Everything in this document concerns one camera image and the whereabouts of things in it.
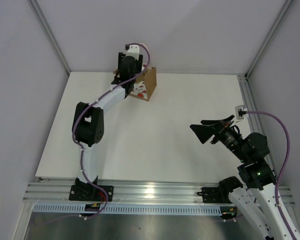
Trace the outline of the watermelon print canvas bag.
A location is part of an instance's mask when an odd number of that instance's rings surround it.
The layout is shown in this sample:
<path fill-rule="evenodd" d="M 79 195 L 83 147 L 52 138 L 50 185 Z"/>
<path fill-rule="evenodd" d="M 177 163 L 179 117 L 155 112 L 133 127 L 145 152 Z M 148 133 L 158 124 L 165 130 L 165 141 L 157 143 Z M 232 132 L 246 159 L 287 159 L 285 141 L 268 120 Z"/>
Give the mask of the watermelon print canvas bag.
<path fill-rule="evenodd" d="M 151 66 L 150 52 L 142 43 L 131 43 L 140 46 L 140 55 L 143 55 L 142 71 L 136 76 L 121 80 L 118 76 L 118 68 L 113 72 L 114 79 L 112 85 L 120 85 L 125 89 L 126 96 L 132 96 L 144 101 L 149 101 L 157 86 L 157 70 Z"/>

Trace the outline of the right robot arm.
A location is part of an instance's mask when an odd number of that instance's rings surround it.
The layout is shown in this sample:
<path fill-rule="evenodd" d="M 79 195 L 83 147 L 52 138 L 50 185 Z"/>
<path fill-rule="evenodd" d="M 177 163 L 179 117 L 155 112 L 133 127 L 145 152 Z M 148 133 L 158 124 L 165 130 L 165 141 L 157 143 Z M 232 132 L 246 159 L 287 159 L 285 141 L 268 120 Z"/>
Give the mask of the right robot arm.
<path fill-rule="evenodd" d="M 279 179 L 265 160 L 268 140 L 258 132 L 242 137 L 234 115 L 221 120 L 202 120 L 190 129 L 202 144 L 222 143 L 241 162 L 239 177 L 231 176 L 218 184 L 218 198 L 231 202 L 264 240 L 300 240 L 279 194 Z"/>

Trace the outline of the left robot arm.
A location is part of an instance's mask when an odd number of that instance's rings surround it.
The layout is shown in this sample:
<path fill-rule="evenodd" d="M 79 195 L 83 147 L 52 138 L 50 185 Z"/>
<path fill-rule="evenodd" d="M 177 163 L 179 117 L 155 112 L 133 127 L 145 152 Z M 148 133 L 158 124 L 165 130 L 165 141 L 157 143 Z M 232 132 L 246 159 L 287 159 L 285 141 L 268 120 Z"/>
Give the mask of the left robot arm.
<path fill-rule="evenodd" d="M 91 184 L 98 179 L 97 161 L 93 160 L 93 152 L 104 135 L 105 114 L 132 92 L 137 75 L 144 69 L 142 63 L 140 47 L 136 44 L 128 46 L 126 53 L 119 53 L 117 73 L 110 89 L 93 103 L 79 102 L 76 105 L 72 140 L 79 145 L 81 151 L 80 173 L 74 186 L 80 189 L 81 196 L 88 201 L 94 200 L 98 195 L 98 188 Z"/>

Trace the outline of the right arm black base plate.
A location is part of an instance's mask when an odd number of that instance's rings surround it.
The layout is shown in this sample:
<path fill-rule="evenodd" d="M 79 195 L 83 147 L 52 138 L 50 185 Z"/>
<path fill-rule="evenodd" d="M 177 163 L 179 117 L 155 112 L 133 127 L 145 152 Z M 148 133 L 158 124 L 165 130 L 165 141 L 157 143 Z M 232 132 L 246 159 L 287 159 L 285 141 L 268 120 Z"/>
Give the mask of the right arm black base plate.
<path fill-rule="evenodd" d="M 225 196 L 222 196 L 217 187 L 202 187 L 200 191 L 196 193 L 197 196 L 202 197 L 202 201 L 205 204 L 230 204 L 230 200 Z"/>

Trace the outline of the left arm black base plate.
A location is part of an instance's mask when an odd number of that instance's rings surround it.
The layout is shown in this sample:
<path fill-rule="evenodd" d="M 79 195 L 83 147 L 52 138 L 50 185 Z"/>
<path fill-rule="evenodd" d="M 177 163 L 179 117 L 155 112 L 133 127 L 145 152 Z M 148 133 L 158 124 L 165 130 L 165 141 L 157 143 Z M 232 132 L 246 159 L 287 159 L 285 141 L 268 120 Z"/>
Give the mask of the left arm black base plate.
<path fill-rule="evenodd" d="M 102 188 L 108 194 L 108 201 L 112 201 L 114 193 L 113 185 L 99 185 L 98 177 L 96 177 L 92 183 Z M 70 201 L 82 202 L 105 202 L 106 195 L 103 191 L 95 188 L 90 183 L 80 181 L 80 179 L 77 177 L 74 181 L 74 184 L 70 188 L 68 199 Z"/>

